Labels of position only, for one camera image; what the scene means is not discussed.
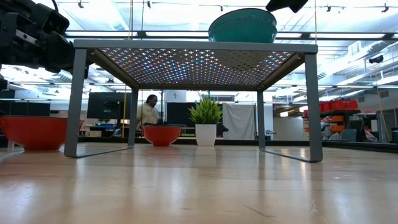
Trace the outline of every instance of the person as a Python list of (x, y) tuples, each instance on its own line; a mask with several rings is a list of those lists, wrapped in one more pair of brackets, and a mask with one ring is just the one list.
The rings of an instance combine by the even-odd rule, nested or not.
[(149, 124), (157, 124), (159, 113), (155, 108), (157, 103), (156, 95), (149, 95), (147, 101), (137, 108), (137, 131), (141, 131), (141, 126)]

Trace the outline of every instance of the orange bowl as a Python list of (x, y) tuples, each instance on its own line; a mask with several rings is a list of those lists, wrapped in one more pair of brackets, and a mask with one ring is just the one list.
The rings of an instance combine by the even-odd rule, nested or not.
[(0, 116), (8, 140), (25, 151), (57, 151), (67, 137), (67, 118), (43, 116)]
[(144, 126), (144, 136), (155, 147), (167, 147), (178, 139), (181, 127)]

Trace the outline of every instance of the green plant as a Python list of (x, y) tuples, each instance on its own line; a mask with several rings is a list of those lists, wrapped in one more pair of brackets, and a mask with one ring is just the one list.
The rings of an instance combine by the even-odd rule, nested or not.
[(204, 97), (199, 104), (196, 104), (196, 108), (192, 107), (189, 111), (190, 119), (195, 124), (216, 124), (223, 115), (215, 101)]

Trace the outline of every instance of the desk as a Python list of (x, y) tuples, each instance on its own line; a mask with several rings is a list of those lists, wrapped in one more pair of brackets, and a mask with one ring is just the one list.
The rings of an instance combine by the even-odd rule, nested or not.
[[(68, 157), (95, 155), (76, 154), (81, 95), (89, 58), (131, 88), (130, 118), (133, 119), (130, 126), (134, 129), (139, 89), (256, 91), (257, 105), (263, 105), (264, 90), (305, 62), (310, 158), (288, 157), (307, 162), (322, 161), (317, 45), (80, 39), (75, 40), (74, 46), (65, 144)], [(263, 106), (257, 107), (257, 115), (258, 135), (265, 136)], [(129, 133), (128, 144), (134, 147), (134, 132)], [(265, 138), (259, 138), (259, 150), (266, 151)]]

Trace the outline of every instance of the ceiling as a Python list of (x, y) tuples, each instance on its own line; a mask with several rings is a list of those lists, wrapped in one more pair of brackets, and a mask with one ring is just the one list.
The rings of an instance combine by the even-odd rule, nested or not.
[[(34, 2), (53, 8), (51, 0), (34, 0)], [(133, 35), (140, 32), (146, 32), (147, 35), (150, 33), (158, 35), (156, 32), (161, 31), (162, 40), (175, 40), (175, 35), (181, 36), (182, 32), (188, 31), (203, 31), (200, 35), (206, 36), (205, 31), (220, 15), (245, 7), (264, 9), (267, 4), (267, 1), (264, 0), (134, 0), (131, 17), (130, 0), (56, 0), (56, 2), (60, 13), (70, 21), (67, 35), (73, 34), (74, 39), (87, 36), (98, 36), (97, 38), (118, 36), (120, 34), (118, 32), (129, 30), (130, 21), (132, 21)], [(394, 39), (389, 41), (360, 39), (364, 35), (398, 32), (398, 23), (391, 22), (398, 21), (398, 0), (309, 0), (305, 7), (296, 14), (290, 9), (282, 9), (273, 12), (273, 15), (277, 19), (279, 32), (329, 33), (328, 40), (300, 40), (297, 38), (276, 40), (276, 43), (318, 44), (320, 97), (331, 94), (344, 96), (358, 91), (357, 88), (337, 88), (336, 85), (369, 86), (396, 83), (398, 46)], [(335, 40), (330, 34), (334, 32), (363, 34), (358, 35), (358, 38), (348, 37), (344, 40), (341, 38)], [(192, 38), (189, 35), (185, 39), (178, 39), (207, 41), (206, 39)], [(369, 58), (380, 54), (384, 56), (383, 63), (370, 64), (368, 62)], [(34, 70), (27, 67), (4, 65), (1, 73), (10, 82), (13, 82), (9, 86), (10, 89), (37, 91), (48, 93), (45, 95), (48, 98), (69, 99), (72, 75), (68, 72), (53, 74), (44, 69)], [(124, 91), (125, 89), (125, 86), (112, 74), (96, 65), (90, 67), (88, 79), (85, 82), (95, 83), (95, 85), (85, 85), (86, 96), (83, 97), (88, 97), (88, 93), (94, 91)], [(305, 101), (305, 88), (289, 86), (305, 84), (304, 66), (299, 67), (277, 84), (280, 86), (276, 85), (268, 89), (268, 91), (274, 92), (274, 101)]]

